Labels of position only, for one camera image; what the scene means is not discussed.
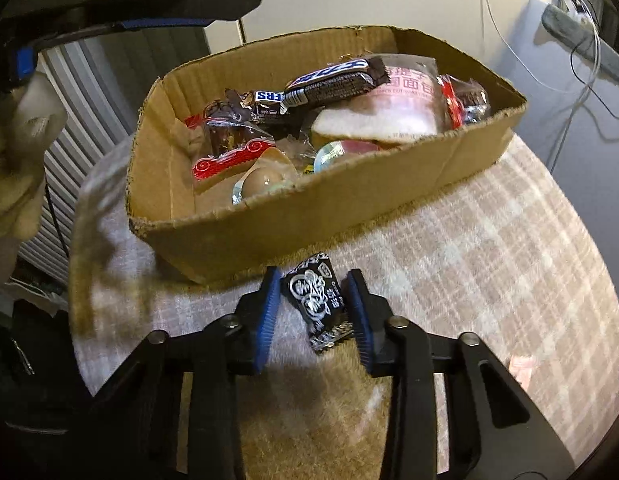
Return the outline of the gloved left hand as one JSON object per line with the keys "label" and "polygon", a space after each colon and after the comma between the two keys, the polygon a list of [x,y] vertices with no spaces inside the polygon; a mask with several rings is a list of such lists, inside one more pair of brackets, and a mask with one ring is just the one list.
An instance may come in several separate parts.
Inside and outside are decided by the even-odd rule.
{"label": "gloved left hand", "polygon": [[39,231],[44,154],[67,114],[44,73],[0,96],[0,284],[15,269],[22,243]]}

